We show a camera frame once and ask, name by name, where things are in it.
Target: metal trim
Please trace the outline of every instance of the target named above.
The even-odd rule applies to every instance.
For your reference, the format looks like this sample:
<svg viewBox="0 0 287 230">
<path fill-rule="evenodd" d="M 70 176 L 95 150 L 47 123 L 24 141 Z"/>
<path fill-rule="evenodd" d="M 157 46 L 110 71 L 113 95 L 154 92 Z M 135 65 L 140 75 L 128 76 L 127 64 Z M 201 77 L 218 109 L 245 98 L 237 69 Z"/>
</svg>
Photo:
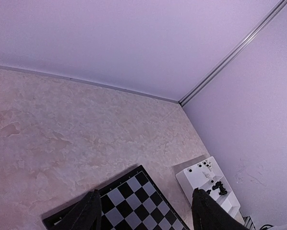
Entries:
<svg viewBox="0 0 287 230">
<path fill-rule="evenodd" d="M 208 83 L 226 67 L 257 35 L 265 28 L 271 20 L 287 5 L 287 0 L 281 0 L 271 11 L 246 35 L 246 37 L 231 50 L 206 76 L 180 101 L 179 104 L 184 107 L 194 96 L 196 96 Z"/>
<path fill-rule="evenodd" d="M 81 80 L 81 79 L 77 79 L 77 78 L 73 78 L 73 77 L 66 77 L 66 76 L 60 76 L 60 75 L 56 75 L 56 74 L 43 73 L 43 72 L 38 72 L 38 71 L 33 71 L 33 70 L 28 70 L 28 69 L 20 69 L 20 68 L 1 66 L 1 65 L 0 65 L 0 69 L 10 70 L 10 71 L 15 71 L 15 72 L 21 72 L 21 73 L 36 74 L 39 76 L 52 77 L 52 78 L 57 78 L 57 79 L 64 79 L 64 80 L 68 80 L 68 81 L 74 81 L 74 82 L 79 82 L 79 83 L 83 83 L 83 84 L 94 85 L 94 86 L 102 87 L 102 88 L 106 88 L 106 89 L 132 93 L 132 94 L 136 94 L 136 95 L 143 96 L 143 97 L 150 97 L 150 98 L 165 101 L 165 102 L 170 102 L 170 103 L 175 103 L 175 104 L 179 103 L 178 101 L 171 100 L 168 98 L 158 97 L 158 96 L 146 94 L 143 92 L 137 92 L 137 91 L 133 91 L 133 90 L 123 89 L 123 88 L 119 88 L 119 87 L 115 87 L 115 86 L 111 86 L 111 85 L 96 83 L 93 81 Z"/>
</svg>

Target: white box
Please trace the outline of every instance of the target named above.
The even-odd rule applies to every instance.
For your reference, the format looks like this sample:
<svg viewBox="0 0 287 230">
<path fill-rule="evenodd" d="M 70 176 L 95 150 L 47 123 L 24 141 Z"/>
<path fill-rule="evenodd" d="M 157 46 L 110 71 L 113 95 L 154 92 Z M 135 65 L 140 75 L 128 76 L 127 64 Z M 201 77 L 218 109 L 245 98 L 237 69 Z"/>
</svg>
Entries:
<svg viewBox="0 0 287 230">
<path fill-rule="evenodd" d="M 192 203 L 192 193 L 199 188 L 205 191 L 211 190 L 210 196 L 231 216 L 235 217 L 239 211 L 240 204 L 231 186 L 222 173 L 214 157 L 205 159 L 192 165 L 178 174 L 176 178 L 185 193 L 189 203 Z M 226 195 L 220 195 L 219 189 L 213 190 L 213 185 L 221 181 L 227 190 Z"/>
</svg>

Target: marble floor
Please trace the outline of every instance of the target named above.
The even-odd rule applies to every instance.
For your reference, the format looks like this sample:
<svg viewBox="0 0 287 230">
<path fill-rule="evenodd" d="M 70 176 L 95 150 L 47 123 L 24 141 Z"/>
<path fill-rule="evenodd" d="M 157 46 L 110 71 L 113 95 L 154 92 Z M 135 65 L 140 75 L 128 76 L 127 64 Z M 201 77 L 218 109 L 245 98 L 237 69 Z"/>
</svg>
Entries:
<svg viewBox="0 0 287 230">
<path fill-rule="evenodd" d="M 191 227 L 175 173 L 208 152 L 178 104 L 0 69 L 0 230 L 41 217 L 143 165 Z"/>
</svg>

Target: white square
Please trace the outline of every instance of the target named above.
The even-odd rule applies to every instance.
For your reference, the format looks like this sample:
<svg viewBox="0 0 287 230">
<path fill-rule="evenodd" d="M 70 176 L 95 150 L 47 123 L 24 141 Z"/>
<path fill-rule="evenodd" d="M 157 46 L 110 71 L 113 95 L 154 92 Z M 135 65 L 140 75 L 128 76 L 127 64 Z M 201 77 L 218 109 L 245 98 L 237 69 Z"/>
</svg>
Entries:
<svg viewBox="0 0 287 230">
<path fill-rule="evenodd" d="M 149 196 L 151 196 L 153 193 L 156 192 L 156 189 L 153 187 L 153 185 L 150 182 L 146 183 L 143 186 L 143 188 Z"/>
<path fill-rule="evenodd" d="M 157 225 L 156 221 L 153 219 L 152 216 L 148 216 L 144 221 L 143 224 L 148 228 L 148 229 L 154 229 L 155 226 Z"/>
<path fill-rule="evenodd" d="M 162 219 L 162 221 L 158 225 L 161 227 L 162 230 L 169 230 L 171 228 L 171 224 L 166 218 Z"/>
<path fill-rule="evenodd" d="M 128 215 L 125 220 L 132 229 L 135 229 L 142 222 L 135 212 L 132 212 L 130 215 Z"/>
<path fill-rule="evenodd" d="M 132 194 L 131 196 L 129 196 L 126 201 L 128 202 L 128 204 L 131 206 L 131 208 L 133 210 L 135 210 L 136 208 L 138 208 L 142 203 L 141 201 L 138 199 L 138 197 L 135 194 Z"/>
<path fill-rule="evenodd" d="M 110 200 L 113 202 L 113 204 L 115 206 L 117 206 L 118 204 L 120 204 L 124 200 L 124 197 L 122 196 L 122 194 L 120 193 L 120 191 L 117 188 L 110 191 L 108 193 L 108 197 L 110 198 Z"/>
<path fill-rule="evenodd" d="M 110 210 L 108 213 L 105 214 L 105 216 L 114 227 L 123 220 L 123 216 L 116 208 Z"/>
<path fill-rule="evenodd" d="M 147 209 L 149 213 L 153 212 L 156 208 L 156 205 L 150 198 L 143 202 L 143 206 L 145 207 L 145 209 Z"/>
<path fill-rule="evenodd" d="M 131 179 L 127 180 L 127 183 L 133 192 L 136 192 L 142 187 L 136 177 L 132 177 Z"/>
<path fill-rule="evenodd" d="M 179 221 L 178 219 L 176 220 L 176 222 L 174 222 L 174 224 L 172 225 L 172 227 L 175 230 L 182 230 L 183 229 L 183 225 L 181 223 L 181 221 Z"/>
<path fill-rule="evenodd" d="M 168 207 L 168 205 L 164 202 L 164 201 L 162 201 L 162 203 L 160 203 L 159 204 L 159 206 L 157 206 L 157 208 L 161 211 L 161 213 L 165 216 L 168 212 L 169 212 L 169 210 L 170 210 L 170 208 Z"/>
</svg>

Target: purple wall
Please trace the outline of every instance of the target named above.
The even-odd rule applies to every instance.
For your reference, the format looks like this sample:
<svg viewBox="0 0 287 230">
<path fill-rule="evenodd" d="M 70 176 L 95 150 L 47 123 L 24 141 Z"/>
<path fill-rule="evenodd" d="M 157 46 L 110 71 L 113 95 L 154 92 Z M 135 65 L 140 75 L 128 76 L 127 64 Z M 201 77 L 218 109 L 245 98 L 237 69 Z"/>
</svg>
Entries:
<svg viewBox="0 0 287 230">
<path fill-rule="evenodd" d="M 185 112 L 242 214 L 287 223 L 287 6 Z"/>
<path fill-rule="evenodd" d="M 278 0 L 0 0 L 0 65 L 180 100 Z"/>
</svg>

